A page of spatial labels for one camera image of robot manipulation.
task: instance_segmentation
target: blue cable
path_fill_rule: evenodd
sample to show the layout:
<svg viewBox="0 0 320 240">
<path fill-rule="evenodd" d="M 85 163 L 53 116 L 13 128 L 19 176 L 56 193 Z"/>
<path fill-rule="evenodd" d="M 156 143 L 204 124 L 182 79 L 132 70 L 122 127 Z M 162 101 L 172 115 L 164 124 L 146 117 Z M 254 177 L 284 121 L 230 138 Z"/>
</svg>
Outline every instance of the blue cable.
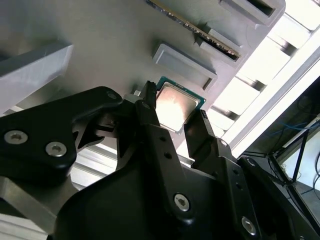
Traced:
<svg viewBox="0 0 320 240">
<path fill-rule="evenodd" d="M 299 127 L 299 126 L 301 126 L 301 125 L 305 125 L 305 124 L 307 124 L 307 122 L 303 122 L 303 123 L 300 123 L 300 124 L 294 125 L 293 127 L 294 127 L 294 128 L 296 128 L 296 127 Z M 270 136 L 273 136 L 273 135 L 279 134 L 279 133 L 281 133 L 282 131 L 283 131 L 282 129 L 281 129 L 281 130 L 279 130 L 279 131 L 275 131 L 275 132 L 273 132 L 273 133 L 270 133 L 268 136 L 270 137 Z"/>
<path fill-rule="evenodd" d="M 287 128 L 289 128 L 289 129 L 295 129 L 295 130 L 309 130 L 309 129 L 314 129 L 314 128 L 316 128 L 316 127 L 318 127 L 319 126 L 319 124 L 320 124 L 320 122 L 319 121 L 317 121 L 317 122 L 315 122 L 314 123 L 314 125 L 313 126 L 311 126 L 311 127 L 303 127 L 303 128 L 299 128 L 299 127 L 297 127 L 297 126 L 290 126 L 290 125 L 288 125 L 288 124 L 285 124 L 285 123 L 282 123 L 284 126 L 286 126 Z"/>
</svg>

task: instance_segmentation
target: bolt head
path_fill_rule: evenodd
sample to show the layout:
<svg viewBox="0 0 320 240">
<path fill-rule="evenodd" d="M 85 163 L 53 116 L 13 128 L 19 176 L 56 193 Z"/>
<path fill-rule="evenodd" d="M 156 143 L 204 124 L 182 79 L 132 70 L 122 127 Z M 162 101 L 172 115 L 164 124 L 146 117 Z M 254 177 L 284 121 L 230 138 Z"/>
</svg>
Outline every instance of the bolt head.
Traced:
<svg viewBox="0 0 320 240">
<path fill-rule="evenodd" d="M 142 105 L 143 105 L 146 109 L 150 109 L 150 106 L 149 106 L 148 104 L 146 104 L 145 102 L 143 102 Z"/>
<path fill-rule="evenodd" d="M 243 228 L 251 235 L 255 236 L 257 234 L 257 230 L 255 225 L 245 216 L 242 217 L 241 223 Z"/>
<path fill-rule="evenodd" d="M 246 160 L 252 167 L 256 166 L 255 163 L 250 158 L 247 158 Z"/>
<path fill-rule="evenodd" d="M 4 140 L 8 144 L 19 145 L 19 144 L 25 143 L 28 140 L 28 135 L 25 134 L 23 131 L 12 130 L 12 131 L 8 131 L 4 135 Z"/>
<path fill-rule="evenodd" d="M 178 193 L 174 196 L 174 203 L 183 212 L 187 212 L 190 209 L 188 199 L 182 194 Z"/>
<path fill-rule="evenodd" d="M 67 147 L 61 142 L 53 141 L 45 147 L 45 151 L 49 156 L 62 157 L 67 153 Z"/>
<path fill-rule="evenodd" d="M 223 141 L 222 139 L 220 139 L 220 143 L 222 143 L 222 145 L 225 147 L 228 146 L 228 144 L 225 141 Z"/>
<path fill-rule="evenodd" d="M 117 99 L 117 96 L 114 95 L 112 92 L 108 92 L 108 97 L 111 99 Z"/>
</svg>

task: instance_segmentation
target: screw hole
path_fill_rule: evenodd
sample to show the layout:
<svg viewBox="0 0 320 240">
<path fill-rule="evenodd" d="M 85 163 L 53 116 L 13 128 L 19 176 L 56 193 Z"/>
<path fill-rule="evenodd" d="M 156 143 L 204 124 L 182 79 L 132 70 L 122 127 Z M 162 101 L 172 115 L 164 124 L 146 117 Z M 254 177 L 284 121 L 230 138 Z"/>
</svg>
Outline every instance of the screw hole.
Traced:
<svg viewBox="0 0 320 240">
<path fill-rule="evenodd" d="M 18 141 L 20 141 L 22 139 L 22 136 L 20 134 L 17 134 L 17 133 L 11 135 L 10 137 L 11 137 L 12 140 L 18 140 Z"/>
<path fill-rule="evenodd" d="M 242 190 L 242 186 L 239 183 L 236 183 L 235 185 L 239 190 Z"/>
<path fill-rule="evenodd" d="M 167 159 L 172 159 L 172 155 L 171 155 L 169 152 L 165 152 L 165 153 L 164 153 L 164 156 L 165 156 Z"/>
</svg>

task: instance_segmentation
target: rectangular recess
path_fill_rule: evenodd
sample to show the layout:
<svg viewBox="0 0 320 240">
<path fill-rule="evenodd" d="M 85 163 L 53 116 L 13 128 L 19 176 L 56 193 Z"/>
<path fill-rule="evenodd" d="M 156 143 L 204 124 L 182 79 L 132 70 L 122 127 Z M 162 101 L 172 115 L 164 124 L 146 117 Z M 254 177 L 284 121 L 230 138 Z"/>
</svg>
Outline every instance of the rectangular recess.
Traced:
<svg viewBox="0 0 320 240">
<path fill-rule="evenodd" d="M 175 22 L 179 23 L 186 29 L 193 32 L 196 36 L 201 38 L 203 41 L 205 41 L 207 44 L 209 44 L 211 47 L 217 49 L 219 52 L 223 53 L 224 55 L 228 56 L 230 59 L 236 61 L 238 58 L 240 58 L 240 54 L 236 52 L 231 47 L 225 45 L 223 42 L 220 42 L 218 39 L 210 36 L 209 34 L 205 33 L 198 27 L 194 26 L 189 21 L 185 20 L 183 17 L 179 16 L 177 13 L 173 12 L 172 10 L 165 7 L 162 3 L 160 3 L 157 0 L 145 0 L 148 5 L 153 7 L 154 9 L 158 10 L 159 12 L 165 14 L 170 19 L 174 20 Z"/>
<path fill-rule="evenodd" d="M 275 10 L 274 8 L 270 7 L 268 4 L 266 4 L 262 0 L 247 0 L 247 1 L 267 16 L 271 16 L 271 14 Z"/>
<path fill-rule="evenodd" d="M 211 28 L 209 25 L 206 25 L 203 28 L 204 32 L 209 34 L 215 39 L 218 39 L 220 42 L 230 46 L 232 49 L 234 49 L 241 57 L 237 59 L 230 58 L 228 55 L 223 54 L 221 51 L 217 51 L 217 49 L 213 48 L 211 45 L 209 45 L 206 41 L 201 39 L 200 37 L 197 38 L 195 45 L 199 46 L 201 49 L 206 51 L 211 56 L 214 56 L 216 58 L 221 59 L 226 64 L 230 65 L 233 68 L 238 68 L 239 65 L 243 62 L 244 58 L 247 56 L 248 52 L 242 48 L 242 46 L 239 46 L 238 44 L 234 43 L 230 39 L 226 38 L 213 28 Z"/>
<path fill-rule="evenodd" d="M 159 45 L 153 56 L 153 61 L 183 76 L 204 90 L 208 89 L 207 86 L 218 78 L 213 69 L 209 69 L 165 42 Z"/>
<path fill-rule="evenodd" d="M 279 0 L 220 0 L 219 4 L 254 29 L 257 25 L 271 26 L 286 7 Z"/>
</svg>

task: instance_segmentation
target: silver metal plate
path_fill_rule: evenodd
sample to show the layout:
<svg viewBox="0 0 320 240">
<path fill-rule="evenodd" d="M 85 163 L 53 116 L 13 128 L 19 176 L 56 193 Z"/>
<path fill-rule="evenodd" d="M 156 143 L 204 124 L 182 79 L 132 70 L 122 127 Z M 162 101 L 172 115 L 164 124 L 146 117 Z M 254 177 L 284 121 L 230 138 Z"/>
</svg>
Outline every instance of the silver metal plate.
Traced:
<svg viewBox="0 0 320 240">
<path fill-rule="evenodd" d="M 179 132 L 198 104 L 198 99 L 165 82 L 157 96 L 156 113 L 164 127 Z"/>
</svg>

